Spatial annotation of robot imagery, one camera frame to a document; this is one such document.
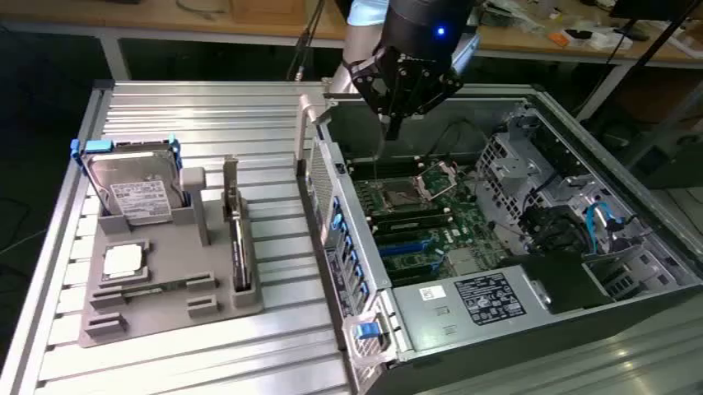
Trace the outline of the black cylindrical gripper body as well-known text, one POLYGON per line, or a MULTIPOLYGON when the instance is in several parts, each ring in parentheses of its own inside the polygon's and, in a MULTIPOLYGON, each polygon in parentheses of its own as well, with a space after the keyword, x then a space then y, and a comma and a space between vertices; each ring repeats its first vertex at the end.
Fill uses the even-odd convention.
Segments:
POLYGON ((475 5, 469 0, 391 0, 380 47, 412 58, 447 62, 475 5))

